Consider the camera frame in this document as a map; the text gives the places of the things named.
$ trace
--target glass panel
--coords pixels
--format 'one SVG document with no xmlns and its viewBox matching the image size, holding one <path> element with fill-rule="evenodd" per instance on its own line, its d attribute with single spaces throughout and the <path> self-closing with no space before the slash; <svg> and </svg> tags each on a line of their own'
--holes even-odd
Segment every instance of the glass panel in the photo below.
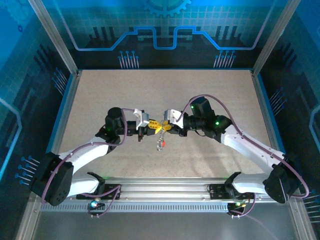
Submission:
<svg viewBox="0 0 320 240">
<path fill-rule="evenodd" d="M 252 68 L 286 0 L 45 0 L 80 69 Z"/>
<path fill-rule="evenodd" d="M 27 0 L 0 1 L 0 23 L 0 239 L 14 239 L 33 175 L 22 157 L 46 152 L 70 73 Z"/>
<path fill-rule="evenodd" d="M 302 0 L 261 76 L 287 153 L 309 187 L 320 191 L 320 5 Z M 319 199 L 310 198 L 308 211 L 320 221 Z"/>
</svg>

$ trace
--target blue pin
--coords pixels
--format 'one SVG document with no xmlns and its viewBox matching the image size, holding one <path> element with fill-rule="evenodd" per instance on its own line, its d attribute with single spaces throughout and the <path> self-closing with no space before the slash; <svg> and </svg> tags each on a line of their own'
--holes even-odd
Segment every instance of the blue pin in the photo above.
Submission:
<svg viewBox="0 0 320 240">
<path fill-rule="evenodd" d="M 36 168 L 34 168 L 34 167 L 30 166 L 28 163 L 26 163 L 26 164 L 25 164 L 25 167 L 26 167 L 26 168 L 33 169 L 33 170 L 37 170 Z"/>
<path fill-rule="evenodd" d="M 14 177 L 17 179 L 17 178 L 21 178 L 21 179 L 24 179 L 24 180 L 26 180 L 26 181 L 31 181 L 30 179 L 28 179 L 28 178 L 25 178 L 25 177 L 23 177 L 23 176 L 20 176 L 18 173 L 16 173 L 15 175 L 14 175 Z"/>
<path fill-rule="evenodd" d="M 319 198 L 317 198 L 317 199 L 314 200 L 314 201 L 305 202 L 304 204 L 306 205 L 306 204 L 313 204 L 313 203 L 319 204 L 319 203 L 320 203 Z"/>
<path fill-rule="evenodd" d="M 38 165 L 37 165 L 37 164 L 35 164 L 35 163 L 33 163 L 33 162 L 31 162 L 31 161 L 29 161 L 29 160 L 25 159 L 25 157 L 24 157 L 24 156 L 21 158 L 21 161 L 22 161 L 22 162 L 30 163 L 31 165 L 38 167 Z"/>
<path fill-rule="evenodd" d="M 20 180 L 19 183 L 20 183 L 20 185 L 22 185 L 22 184 L 29 185 L 29 183 L 26 183 L 23 180 Z"/>
<path fill-rule="evenodd" d="M 27 177 L 30 177 L 30 178 L 33 178 L 32 175 L 29 175 L 28 173 L 26 173 L 25 171 L 22 173 L 22 176 L 27 176 Z"/>
<path fill-rule="evenodd" d="M 27 172 L 29 172 L 29 173 L 31 173 L 31 174 L 35 174 L 33 171 L 30 171 L 30 170 L 24 168 L 22 165 L 19 165 L 19 166 L 18 166 L 18 169 L 19 169 L 19 170 L 23 169 L 23 170 L 25 170 L 25 171 L 27 171 Z"/>
<path fill-rule="evenodd" d="M 32 156 L 29 156 L 28 159 L 29 159 L 29 160 L 33 160 L 33 161 L 35 161 L 35 162 L 38 163 L 38 164 L 40 163 L 39 161 L 37 161 L 37 160 L 35 160 L 34 158 L 32 158 Z"/>
</svg>

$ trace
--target circuit pattern graphic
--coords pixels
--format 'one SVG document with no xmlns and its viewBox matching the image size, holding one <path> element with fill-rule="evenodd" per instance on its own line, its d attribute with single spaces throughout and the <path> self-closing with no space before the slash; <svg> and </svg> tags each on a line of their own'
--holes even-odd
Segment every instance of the circuit pattern graphic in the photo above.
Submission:
<svg viewBox="0 0 320 240">
<path fill-rule="evenodd" d="M 28 0 L 0 0 L 0 7 L 5 8 L 20 25 L 30 14 Z"/>
<path fill-rule="evenodd" d="M 191 4 L 191 0 L 141 0 L 141 3 L 145 10 L 150 11 L 150 14 L 166 18 L 180 14 L 181 10 L 186 10 L 187 4 Z"/>
</svg>

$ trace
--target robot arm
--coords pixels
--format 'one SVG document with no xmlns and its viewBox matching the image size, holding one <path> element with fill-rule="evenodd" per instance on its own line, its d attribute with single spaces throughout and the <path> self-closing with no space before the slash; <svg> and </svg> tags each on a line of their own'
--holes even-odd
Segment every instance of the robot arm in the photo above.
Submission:
<svg viewBox="0 0 320 240">
<path fill-rule="evenodd" d="M 298 189 L 301 182 L 278 159 L 290 166 L 293 163 L 283 152 L 264 145 L 241 129 L 236 129 L 232 121 L 222 115 L 216 115 L 211 109 L 209 101 L 200 97 L 191 103 L 193 115 L 174 109 L 164 113 L 164 120 L 168 121 L 171 129 L 167 132 L 186 137 L 188 131 L 202 130 L 205 136 L 215 139 L 221 144 L 231 147 L 249 160 L 257 164 L 264 173 L 245 174 L 235 172 L 225 182 L 225 189 L 232 197 L 242 193 L 268 194 L 279 203 L 286 203 L 290 196 Z"/>
<path fill-rule="evenodd" d="M 45 201 L 52 206 L 57 206 L 68 196 L 78 194 L 100 195 L 105 192 L 105 180 L 93 172 L 75 176 L 75 173 L 91 161 L 109 154 L 120 143 L 120 135 L 138 135 L 140 142 L 145 135 L 154 135 L 155 129 L 148 126 L 149 115 L 144 111 L 134 109 L 132 113 L 136 121 L 125 121 L 122 110 L 118 107 L 111 108 L 105 118 L 105 125 L 86 144 L 60 154 L 47 153 L 39 162 L 35 173 L 30 180 L 29 188 L 38 196 L 45 193 Z M 55 176 L 53 172 L 60 165 Z"/>
</svg>

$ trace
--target beige tabletop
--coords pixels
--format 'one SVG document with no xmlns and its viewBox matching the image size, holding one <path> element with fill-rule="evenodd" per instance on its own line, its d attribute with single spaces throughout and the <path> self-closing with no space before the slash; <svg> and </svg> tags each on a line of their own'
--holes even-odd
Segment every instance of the beige tabletop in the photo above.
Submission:
<svg viewBox="0 0 320 240">
<path fill-rule="evenodd" d="M 182 110 L 190 98 L 211 94 L 226 104 L 246 133 L 270 145 L 257 95 L 248 70 L 84 70 L 64 132 L 60 153 L 89 141 L 104 124 L 112 107 L 137 108 L 161 121 L 167 109 Z M 226 115 L 213 99 L 217 115 Z M 127 120 L 135 120 L 127 113 Z M 157 151 L 159 135 L 127 138 L 126 144 L 80 171 L 103 177 L 229 177 L 241 171 L 262 171 L 235 150 L 208 137 L 165 134 L 166 146 Z"/>
</svg>

